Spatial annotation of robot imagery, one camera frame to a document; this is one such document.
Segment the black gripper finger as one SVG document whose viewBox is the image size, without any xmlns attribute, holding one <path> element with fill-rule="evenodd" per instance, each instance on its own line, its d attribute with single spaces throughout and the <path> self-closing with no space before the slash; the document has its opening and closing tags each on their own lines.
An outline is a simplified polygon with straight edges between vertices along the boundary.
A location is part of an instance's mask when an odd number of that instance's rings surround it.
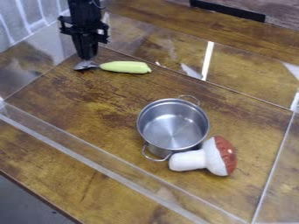
<svg viewBox="0 0 299 224">
<path fill-rule="evenodd" d="M 99 52 L 99 42 L 90 37 L 89 38 L 89 57 L 93 59 Z"/>
<path fill-rule="evenodd" d="M 85 43 L 83 37 L 81 35 L 74 35 L 73 42 L 74 42 L 79 57 L 83 60 L 86 60 L 89 58 L 89 55 L 86 52 L 86 43 Z"/>
</svg>

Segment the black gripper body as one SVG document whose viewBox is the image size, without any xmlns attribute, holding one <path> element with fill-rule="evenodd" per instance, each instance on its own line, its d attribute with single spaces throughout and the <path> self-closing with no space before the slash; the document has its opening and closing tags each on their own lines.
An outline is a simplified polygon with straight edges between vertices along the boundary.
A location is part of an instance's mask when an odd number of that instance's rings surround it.
<svg viewBox="0 0 299 224">
<path fill-rule="evenodd" d="M 61 32 L 71 36 L 81 35 L 90 41 L 93 37 L 99 43 L 109 43 L 109 25 L 102 21 L 106 9 L 105 0 L 67 0 L 70 15 L 59 16 Z"/>
</svg>

